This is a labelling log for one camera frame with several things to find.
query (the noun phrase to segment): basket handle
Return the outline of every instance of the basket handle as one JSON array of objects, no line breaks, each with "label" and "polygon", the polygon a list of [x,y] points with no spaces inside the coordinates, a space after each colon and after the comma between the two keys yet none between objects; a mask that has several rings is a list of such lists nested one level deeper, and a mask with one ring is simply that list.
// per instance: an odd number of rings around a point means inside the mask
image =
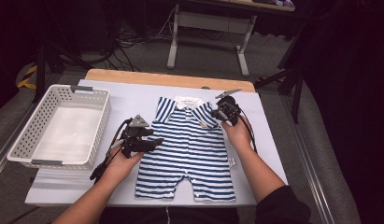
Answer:
[{"label": "basket handle", "polygon": [[75,91],[91,91],[93,93],[92,87],[84,86],[70,86],[70,90],[75,93]]},{"label": "basket handle", "polygon": [[36,165],[55,165],[55,166],[63,165],[62,161],[32,160],[31,163]]}]

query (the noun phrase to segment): table leg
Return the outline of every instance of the table leg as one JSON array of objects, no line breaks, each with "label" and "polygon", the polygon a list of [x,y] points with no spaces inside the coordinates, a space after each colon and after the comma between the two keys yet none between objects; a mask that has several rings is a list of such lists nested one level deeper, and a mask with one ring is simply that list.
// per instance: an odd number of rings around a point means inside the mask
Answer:
[{"label": "table leg", "polygon": [[175,67],[175,58],[177,57],[177,47],[178,47],[178,20],[179,20],[179,5],[175,6],[174,14],[174,29],[172,33],[172,43],[168,55],[167,68],[173,69]]},{"label": "table leg", "polygon": [[247,47],[250,35],[252,34],[252,30],[253,30],[253,26],[255,25],[255,21],[256,21],[256,16],[252,16],[250,18],[250,24],[248,25],[247,31],[245,32],[244,42],[243,42],[242,46],[236,47],[237,55],[238,55],[238,61],[240,63],[240,67],[241,67],[241,74],[243,77],[249,76],[249,70],[247,67],[247,62],[245,61],[244,51],[245,51],[245,48]]}]

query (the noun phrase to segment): black sleeve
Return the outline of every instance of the black sleeve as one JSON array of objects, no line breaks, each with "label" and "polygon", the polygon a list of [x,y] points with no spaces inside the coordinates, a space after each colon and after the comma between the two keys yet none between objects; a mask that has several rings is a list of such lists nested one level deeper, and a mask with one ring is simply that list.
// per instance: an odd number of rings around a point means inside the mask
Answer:
[{"label": "black sleeve", "polygon": [[310,223],[311,211],[290,186],[284,186],[258,203],[255,214],[255,223]]}]

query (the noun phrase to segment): human hand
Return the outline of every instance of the human hand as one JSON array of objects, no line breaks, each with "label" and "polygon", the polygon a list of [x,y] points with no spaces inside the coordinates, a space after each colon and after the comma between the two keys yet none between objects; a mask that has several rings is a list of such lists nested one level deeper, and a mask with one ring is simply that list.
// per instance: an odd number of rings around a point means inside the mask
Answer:
[{"label": "human hand", "polygon": [[119,151],[119,149],[120,147],[116,147],[110,150],[110,163],[101,177],[101,180],[104,179],[103,181],[107,181],[116,186],[118,186],[121,181],[131,173],[133,167],[142,159],[143,156],[142,152],[138,152],[132,158],[127,159],[121,151]]},{"label": "human hand", "polygon": [[[250,127],[248,120],[244,117],[241,117],[242,120]],[[247,127],[241,118],[237,119],[237,124],[235,126],[229,125],[227,122],[222,121],[221,126],[224,131],[227,132],[227,137],[229,138],[230,143],[235,147],[235,150],[241,150],[243,148],[250,148],[250,135]]]}]

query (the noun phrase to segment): blue and white striped clothing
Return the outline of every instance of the blue and white striped clothing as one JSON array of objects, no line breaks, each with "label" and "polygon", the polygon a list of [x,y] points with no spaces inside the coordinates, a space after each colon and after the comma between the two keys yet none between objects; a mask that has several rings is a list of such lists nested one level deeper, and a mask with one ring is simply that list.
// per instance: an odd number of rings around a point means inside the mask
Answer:
[{"label": "blue and white striped clothing", "polygon": [[136,198],[173,199],[186,179],[196,201],[235,200],[223,133],[211,110],[198,98],[160,98],[150,139],[164,141],[140,162]]}]

